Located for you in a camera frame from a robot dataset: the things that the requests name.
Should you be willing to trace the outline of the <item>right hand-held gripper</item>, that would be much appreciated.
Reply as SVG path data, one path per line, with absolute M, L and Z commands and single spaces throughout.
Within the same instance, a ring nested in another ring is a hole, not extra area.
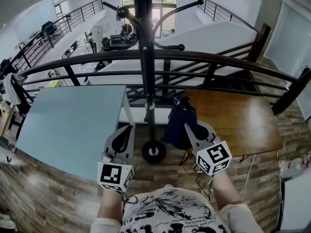
M 217 134 L 215 130 L 202 121 L 197 121 L 197 138 L 190 126 L 185 123 L 185 130 L 193 147 L 193 154 L 196 157 L 196 164 L 207 175 L 218 175 L 224 171 L 232 160 L 232 154 L 226 141 L 212 142 Z M 199 140 L 208 141 L 200 147 Z

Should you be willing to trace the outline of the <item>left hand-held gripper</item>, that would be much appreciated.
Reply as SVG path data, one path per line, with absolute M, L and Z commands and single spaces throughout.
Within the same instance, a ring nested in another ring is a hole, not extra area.
M 97 165 L 97 183 L 103 188 L 123 194 L 134 177 L 134 168 L 128 161 L 112 154 L 133 156 L 135 128 L 127 125 L 111 134 L 106 142 L 102 160 Z

